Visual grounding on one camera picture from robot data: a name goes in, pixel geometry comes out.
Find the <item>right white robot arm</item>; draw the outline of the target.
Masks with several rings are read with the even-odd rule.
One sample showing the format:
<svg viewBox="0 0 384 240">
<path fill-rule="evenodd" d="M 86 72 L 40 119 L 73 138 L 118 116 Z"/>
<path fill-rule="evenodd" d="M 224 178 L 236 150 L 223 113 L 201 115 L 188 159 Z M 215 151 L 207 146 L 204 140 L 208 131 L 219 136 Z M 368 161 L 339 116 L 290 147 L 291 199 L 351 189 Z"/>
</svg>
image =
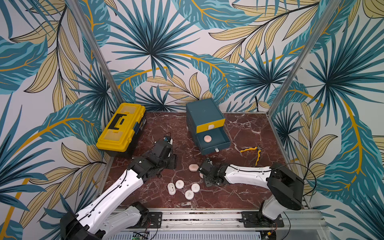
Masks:
<svg viewBox="0 0 384 240">
<path fill-rule="evenodd" d="M 286 210 L 302 209 L 304 180 L 286 165 L 275 163 L 269 167 L 251 168 L 229 164 L 214 166 L 206 161 L 198 171 L 208 187 L 245 184 L 269 190 L 272 195 L 262 202 L 257 216 L 259 221 L 274 221 Z"/>
</svg>

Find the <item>teal drawer cabinet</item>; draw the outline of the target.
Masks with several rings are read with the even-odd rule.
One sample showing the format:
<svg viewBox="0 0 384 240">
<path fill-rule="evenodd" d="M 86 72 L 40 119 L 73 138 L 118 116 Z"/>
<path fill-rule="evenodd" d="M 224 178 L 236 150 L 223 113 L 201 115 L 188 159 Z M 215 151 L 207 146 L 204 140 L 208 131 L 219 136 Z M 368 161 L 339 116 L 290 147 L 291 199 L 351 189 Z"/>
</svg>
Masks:
<svg viewBox="0 0 384 240">
<path fill-rule="evenodd" d="M 196 135 L 198 134 L 196 127 L 198 125 L 225 118 L 212 98 L 188 103 L 186 110 L 187 130 L 191 133 L 196 145 Z"/>
</svg>

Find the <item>yellow handled pliers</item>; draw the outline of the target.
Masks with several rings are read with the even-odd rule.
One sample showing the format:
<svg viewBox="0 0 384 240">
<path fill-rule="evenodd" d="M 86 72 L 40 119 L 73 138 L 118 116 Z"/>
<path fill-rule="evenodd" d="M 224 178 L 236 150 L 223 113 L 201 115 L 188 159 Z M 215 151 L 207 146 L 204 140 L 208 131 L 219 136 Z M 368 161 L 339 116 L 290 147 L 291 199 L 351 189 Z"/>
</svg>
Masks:
<svg viewBox="0 0 384 240">
<path fill-rule="evenodd" d="M 255 167 L 256 167 L 260 161 L 262 149 L 263 149 L 263 147 L 247 148 L 244 150 L 240 150 L 240 153 L 249 152 L 249 151 L 257 151 L 257 158 L 256 158 L 256 162 L 255 162 Z"/>
</svg>

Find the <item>right aluminium frame post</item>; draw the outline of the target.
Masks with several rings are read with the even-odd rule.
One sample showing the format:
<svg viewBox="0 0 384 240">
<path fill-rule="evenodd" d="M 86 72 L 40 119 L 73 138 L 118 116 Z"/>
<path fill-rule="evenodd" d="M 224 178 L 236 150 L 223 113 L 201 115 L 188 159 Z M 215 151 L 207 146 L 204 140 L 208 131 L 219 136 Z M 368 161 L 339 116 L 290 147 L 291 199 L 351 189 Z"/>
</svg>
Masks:
<svg viewBox="0 0 384 240">
<path fill-rule="evenodd" d="M 285 82 L 282 84 L 279 92 L 277 93 L 271 108 L 267 112 L 267 115 L 269 118 L 273 116 L 273 114 L 276 112 L 279 103 L 281 102 L 282 98 L 285 95 L 285 92 L 288 90 L 289 86 L 291 85 L 294 77 L 296 76 L 298 70 L 300 69 L 302 63 L 308 56 L 308 54 L 313 49 L 314 45 L 316 44 L 319 37 L 322 35 L 322 32 L 327 26 L 327 23 L 332 18 L 334 12 L 336 11 L 337 7 L 341 3 L 341 0 L 338 1 L 330 1 L 327 4 L 327 7 L 325 8 L 324 14 L 319 18 L 319 23 L 315 25 L 314 31 L 312 34 L 310 34 L 308 41 L 303 47 L 303 50 L 300 52 L 297 60 L 295 61 L 293 68 L 290 70 Z"/>
</svg>

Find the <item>yellow black toolbox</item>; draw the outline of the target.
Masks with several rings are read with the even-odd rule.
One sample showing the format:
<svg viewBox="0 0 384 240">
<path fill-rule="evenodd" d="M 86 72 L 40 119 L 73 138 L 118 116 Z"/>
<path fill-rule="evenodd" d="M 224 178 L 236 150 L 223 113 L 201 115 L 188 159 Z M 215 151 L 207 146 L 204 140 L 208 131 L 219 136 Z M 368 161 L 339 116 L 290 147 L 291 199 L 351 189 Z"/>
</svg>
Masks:
<svg viewBox="0 0 384 240">
<path fill-rule="evenodd" d="M 146 122 L 144 106 L 122 103 L 98 138 L 96 147 L 110 157 L 130 159 Z"/>
</svg>

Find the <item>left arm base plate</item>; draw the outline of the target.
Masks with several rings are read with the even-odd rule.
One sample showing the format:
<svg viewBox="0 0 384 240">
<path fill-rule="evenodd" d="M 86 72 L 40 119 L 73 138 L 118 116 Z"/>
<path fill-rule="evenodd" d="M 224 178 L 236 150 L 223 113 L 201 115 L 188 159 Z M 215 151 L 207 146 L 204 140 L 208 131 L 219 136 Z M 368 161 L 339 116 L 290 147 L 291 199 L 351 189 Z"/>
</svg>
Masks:
<svg viewBox="0 0 384 240">
<path fill-rule="evenodd" d="M 130 227 L 130 229 L 158 229 L 162 226 L 163 213 L 162 212 L 149 212 L 146 216 L 141 218 L 139 222 Z"/>
</svg>

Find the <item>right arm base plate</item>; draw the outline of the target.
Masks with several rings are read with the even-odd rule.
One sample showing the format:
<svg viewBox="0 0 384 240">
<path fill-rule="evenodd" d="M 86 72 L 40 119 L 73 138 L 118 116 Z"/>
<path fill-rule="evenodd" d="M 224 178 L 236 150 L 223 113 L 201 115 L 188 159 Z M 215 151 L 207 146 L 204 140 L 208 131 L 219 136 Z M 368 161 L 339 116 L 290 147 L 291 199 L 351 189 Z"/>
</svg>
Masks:
<svg viewBox="0 0 384 240">
<path fill-rule="evenodd" d="M 239 219 L 239 222 L 243 223 L 245 228 L 275 229 L 285 226 L 281 215 L 279 215 L 275 220 L 270 220 L 259 211 L 241 212 L 241 218 Z"/>
</svg>

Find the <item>teal drawer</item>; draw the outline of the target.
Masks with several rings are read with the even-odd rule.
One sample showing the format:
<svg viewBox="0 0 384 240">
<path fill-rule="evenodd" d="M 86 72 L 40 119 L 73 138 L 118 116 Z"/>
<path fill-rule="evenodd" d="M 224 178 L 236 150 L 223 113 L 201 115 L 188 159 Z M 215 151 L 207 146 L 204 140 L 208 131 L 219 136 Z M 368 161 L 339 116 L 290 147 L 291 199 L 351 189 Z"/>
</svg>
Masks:
<svg viewBox="0 0 384 240">
<path fill-rule="evenodd" d="M 210 143 L 206 143 L 204 141 L 205 135 L 210 135 L 212 137 L 212 141 Z M 224 127 L 198 133 L 196 135 L 196 140 L 197 146 L 199 147 L 202 155 L 217 153 L 220 150 L 227 149 L 231 146 L 231 141 Z"/>
</svg>

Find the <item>white round case lower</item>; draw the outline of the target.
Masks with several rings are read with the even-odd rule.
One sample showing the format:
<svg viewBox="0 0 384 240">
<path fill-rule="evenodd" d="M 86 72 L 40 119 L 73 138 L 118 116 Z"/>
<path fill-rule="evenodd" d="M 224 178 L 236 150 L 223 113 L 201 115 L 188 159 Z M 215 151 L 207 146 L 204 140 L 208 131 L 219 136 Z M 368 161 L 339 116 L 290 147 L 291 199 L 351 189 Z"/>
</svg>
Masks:
<svg viewBox="0 0 384 240">
<path fill-rule="evenodd" d="M 195 196 L 195 193 L 192 190 L 187 190 L 185 192 L 185 198 L 187 200 L 192 200 L 194 198 L 194 196 Z"/>
</svg>

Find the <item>white oval earphone case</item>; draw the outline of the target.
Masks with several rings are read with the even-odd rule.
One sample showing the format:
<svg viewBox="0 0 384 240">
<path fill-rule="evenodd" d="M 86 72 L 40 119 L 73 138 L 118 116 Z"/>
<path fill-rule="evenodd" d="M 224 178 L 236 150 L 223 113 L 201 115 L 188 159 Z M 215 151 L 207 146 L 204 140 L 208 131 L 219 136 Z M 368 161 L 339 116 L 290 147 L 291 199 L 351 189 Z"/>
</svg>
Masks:
<svg viewBox="0 0 384 240">
<path fill-rule="evenodd" d="M 177 191 L 174 183 L 168 183 L 167 190 L 169 195 L 171 196 L 175 195 Z"/>
</svg>

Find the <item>yellow top drawer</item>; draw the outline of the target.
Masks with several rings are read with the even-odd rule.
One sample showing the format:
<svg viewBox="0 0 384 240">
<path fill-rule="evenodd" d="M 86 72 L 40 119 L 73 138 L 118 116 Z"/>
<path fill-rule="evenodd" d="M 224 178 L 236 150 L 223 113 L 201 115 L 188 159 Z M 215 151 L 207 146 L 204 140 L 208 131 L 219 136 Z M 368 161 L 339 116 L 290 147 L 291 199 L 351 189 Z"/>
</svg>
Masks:
<svg viewBox="0 0 384 240">
<path fill-rule="evenodd" d="M 206 131 L 209 131 L 209 130 L 221 128 L 221 127 L 224 126 L 225 121 L 226 121 L 226 119 L 224 118 L 224 119 L 219 119 L 219 120 L 216 120 L 216 121 L 213 121 L 213 122 L 203 123 L 203 124 L 198 125 L 196 127 L 196 132 L 197 133 L 202 133 L 202 132 L 206 132 Z"/>
</svg>

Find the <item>aluminium frame post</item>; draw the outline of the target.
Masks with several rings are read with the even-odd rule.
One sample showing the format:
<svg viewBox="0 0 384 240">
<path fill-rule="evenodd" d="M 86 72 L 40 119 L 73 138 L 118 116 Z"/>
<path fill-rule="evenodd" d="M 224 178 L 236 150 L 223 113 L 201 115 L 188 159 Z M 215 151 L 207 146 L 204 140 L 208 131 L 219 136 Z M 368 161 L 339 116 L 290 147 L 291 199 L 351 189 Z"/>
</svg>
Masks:
<svg viewBox="0 0 384 240">
<path fill-rule="evenodd" d="M 289 86 L 291 85 L 294 77 L 296 76 L 298 70 L 300 69 L 302 63 L 308 56 L 308 54 L 313 49 L 314 45 L 316 44 L 319 37 L 322 35 L 322 32 L 327 26 L 327 23 L 332 18 L 334 12 L 336 11 L 337 7 L 341 3 L 341 0 L 338 1 L 330 1 L 327 4 L 327 7 L 325 8 L 324 14 L 319 18 L 319 23 L 315 25 L 314 31 L 312 34 L 310 34 L 308 41 L 303 47 L 303 50 L 300 52 L 297 60 L 295 61 L 293 68 L 290 70 L 285 82 L 282 84 L 279 92 L 277 93 L 271 108 L 267 112 L 267 115 L 269 118 L 273 116 L 273 114 L 276 112 L 279 103 L 281 102 L 282 98 L 285 95 L 285 92 L 288 90 Z"/>
<path fill-rule="evenodd" d="M 114 77 L 107 65 L 107 62 L 105 61 L 105 58 L 102 54 L 102 51 L 97 43 L 97 40 L 91 30 L 91 25 L 88 24 L 87 19 L 81 9 L 81 6 L 78 1 L 75 0 L 68 0 L 69 7 L 71 8 L 75 19 L 77 20 L 77 23 L 79 24 L 79 27 L 81 28 L 91 51 L 95 55 L 95 59 L 99 64 L 99 67 L 101 68 L 104 76 L 106 77 L 106 80 L 111 88 L 112 93 L 115 95 L 117 105 L 119 106 L 122 104 L 123 98 L 118 90 L 118 87 L 116 85 L 116 82 L 114 80 Z"/>
</svg>

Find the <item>pink round case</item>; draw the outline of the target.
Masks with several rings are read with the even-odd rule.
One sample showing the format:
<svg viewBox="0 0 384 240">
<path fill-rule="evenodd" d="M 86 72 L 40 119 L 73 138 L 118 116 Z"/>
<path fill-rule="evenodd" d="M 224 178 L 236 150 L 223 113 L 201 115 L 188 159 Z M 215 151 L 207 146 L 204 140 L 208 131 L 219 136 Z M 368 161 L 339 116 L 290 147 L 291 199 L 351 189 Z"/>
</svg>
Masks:
<svg viewBox="0 0 384 240">
<path fill-rule="evenodd" d="M 210 135 L 205 135 L 205 136 L 204 136 L 204 141 L 205 141 L 206 143 L 210 143 L 210 142 L 212 141 L 212 137 L 211 137 Z"/>
</svg>

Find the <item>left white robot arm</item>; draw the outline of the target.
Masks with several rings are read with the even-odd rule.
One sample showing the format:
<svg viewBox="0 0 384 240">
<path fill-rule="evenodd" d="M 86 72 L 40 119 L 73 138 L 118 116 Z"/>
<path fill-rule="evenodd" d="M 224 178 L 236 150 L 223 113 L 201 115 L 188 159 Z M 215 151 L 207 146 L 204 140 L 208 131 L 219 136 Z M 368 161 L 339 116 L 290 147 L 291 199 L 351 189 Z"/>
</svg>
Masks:
<svg viewBox="0 0 384 240">
<path fill-rule="evenodd" d="M 60 220 L 62 240 L 107 240 L 130 227 L 146 228 L 149 210 L 140 202 L 114 215 L 113 211 L 149 179 L 164 169 L 174 170 L 177 155 L 173 139 L 164 136 L 155 145 L 134 158 L 122 175 L 103 194 L 77 213 L 69 212 Z"/>
</svg>

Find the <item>pink oval earphone case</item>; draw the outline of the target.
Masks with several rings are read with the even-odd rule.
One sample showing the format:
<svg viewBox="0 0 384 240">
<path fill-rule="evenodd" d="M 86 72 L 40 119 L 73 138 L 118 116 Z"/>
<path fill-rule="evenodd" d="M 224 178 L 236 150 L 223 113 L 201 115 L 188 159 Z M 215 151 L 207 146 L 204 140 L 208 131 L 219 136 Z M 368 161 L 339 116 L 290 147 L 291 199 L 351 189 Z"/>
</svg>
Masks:
<svg viewBox="0 0 384 240">
<path fill-rule="evenodd" d="M 191 165 L 189 165 L 189 170 L 190 170 L 191 172 L 197 172 L 197 171 L 199 170 L 199 165 L 197 165 L 197 164 L 191 164 Z"/>
</svg>

